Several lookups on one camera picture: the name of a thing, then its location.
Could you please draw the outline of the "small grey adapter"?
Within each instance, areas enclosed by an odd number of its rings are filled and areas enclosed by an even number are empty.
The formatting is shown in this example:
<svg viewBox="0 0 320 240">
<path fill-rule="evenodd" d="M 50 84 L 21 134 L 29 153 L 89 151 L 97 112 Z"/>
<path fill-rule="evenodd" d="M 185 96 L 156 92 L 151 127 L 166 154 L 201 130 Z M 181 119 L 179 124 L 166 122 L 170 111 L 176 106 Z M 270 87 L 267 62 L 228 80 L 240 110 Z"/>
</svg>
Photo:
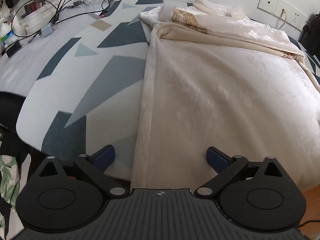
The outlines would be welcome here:
<svg viewBox="0 0 320 240">
<path fill-rule="evenodd" d="M 49 35 L 51 35 L 54 32 L 52 24 L 48 23 L 47 25 L 45 25 L 44 27 L 41 28 L 41 35 L 43 37 L 47 37 Z"/>
</svg>

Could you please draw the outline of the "clear acrylic organizer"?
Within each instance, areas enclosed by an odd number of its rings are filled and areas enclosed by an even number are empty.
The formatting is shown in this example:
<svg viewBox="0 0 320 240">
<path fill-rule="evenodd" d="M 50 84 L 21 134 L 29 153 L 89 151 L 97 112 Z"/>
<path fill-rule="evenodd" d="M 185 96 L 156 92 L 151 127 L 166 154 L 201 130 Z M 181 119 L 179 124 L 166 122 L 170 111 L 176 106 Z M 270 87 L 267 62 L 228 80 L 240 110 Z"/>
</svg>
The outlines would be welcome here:
<svg viewBox="0 0 320 240">
<path fill-rule="evenodd" d="M 25 35 L 34 34 L 55 15 L 57 0 L 13 0 L 15 20 Z"/>
</svg>

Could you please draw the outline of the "cream embroidered fur-trimmed coat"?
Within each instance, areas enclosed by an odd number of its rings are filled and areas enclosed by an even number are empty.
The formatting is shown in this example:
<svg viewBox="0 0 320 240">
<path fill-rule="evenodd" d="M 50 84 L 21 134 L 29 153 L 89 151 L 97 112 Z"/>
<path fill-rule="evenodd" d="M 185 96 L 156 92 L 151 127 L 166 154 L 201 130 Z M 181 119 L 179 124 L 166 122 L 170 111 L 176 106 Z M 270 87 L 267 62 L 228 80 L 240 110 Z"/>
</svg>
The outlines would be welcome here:
<svg viewBox="0 0 320 240">
<path fill-rule="evenodd" d="M 198 188 L 215 174 L 211 146 L 319 184 L 319 83 L 285 32 L 207 0 L 140 18 L 152 32 L 133 188 Z"/>
</svg>

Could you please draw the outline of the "black speaker box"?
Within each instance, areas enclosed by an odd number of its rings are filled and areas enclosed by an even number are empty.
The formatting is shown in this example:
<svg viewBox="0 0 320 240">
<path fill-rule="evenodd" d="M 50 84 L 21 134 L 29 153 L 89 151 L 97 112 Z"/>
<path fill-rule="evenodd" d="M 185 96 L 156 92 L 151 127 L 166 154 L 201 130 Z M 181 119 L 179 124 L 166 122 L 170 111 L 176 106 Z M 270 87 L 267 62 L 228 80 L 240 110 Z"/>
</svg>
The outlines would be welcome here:
<svg viewBox="0 0 320 240">
<path fill-rule="evenodd" d="M 299 42 L 311 54 L 319 57 L 320 16 L 312 14 L 303 27 Z"/>
</svg>

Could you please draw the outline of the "white wall socket panel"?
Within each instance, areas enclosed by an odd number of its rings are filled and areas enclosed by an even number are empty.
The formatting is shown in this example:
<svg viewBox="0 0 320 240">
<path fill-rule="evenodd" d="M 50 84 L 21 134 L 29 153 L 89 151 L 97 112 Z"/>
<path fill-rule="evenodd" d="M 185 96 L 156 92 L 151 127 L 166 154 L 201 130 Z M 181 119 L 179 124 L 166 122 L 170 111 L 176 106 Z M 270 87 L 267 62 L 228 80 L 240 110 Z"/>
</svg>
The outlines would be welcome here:
<svg viewBox="0 0 320 240">
<path fill-rule="evenodd" d="M 285 21 L 300 31 L 308 21 L 306 15 L 284 0 L 259 0 L 258 9 Z"/>
</svg>

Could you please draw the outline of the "black power adapter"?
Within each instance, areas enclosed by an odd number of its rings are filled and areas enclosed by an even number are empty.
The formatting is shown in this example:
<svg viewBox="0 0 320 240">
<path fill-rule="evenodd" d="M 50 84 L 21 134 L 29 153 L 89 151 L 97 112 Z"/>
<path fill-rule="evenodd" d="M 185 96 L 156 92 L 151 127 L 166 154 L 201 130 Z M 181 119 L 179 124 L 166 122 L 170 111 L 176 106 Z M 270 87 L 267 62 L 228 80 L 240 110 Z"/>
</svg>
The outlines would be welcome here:
<svg viewBox="0 0 320 240">
<path fill-rule="evenodd" d="M 15 41 L 13 44 L 8 46 L 5 49 L 5 53 L 7 54 L 8 58 L 11 58 L 14 54 L 16 54 L 22 48 L 21 43 L 19 40 Z"/>
</svg>

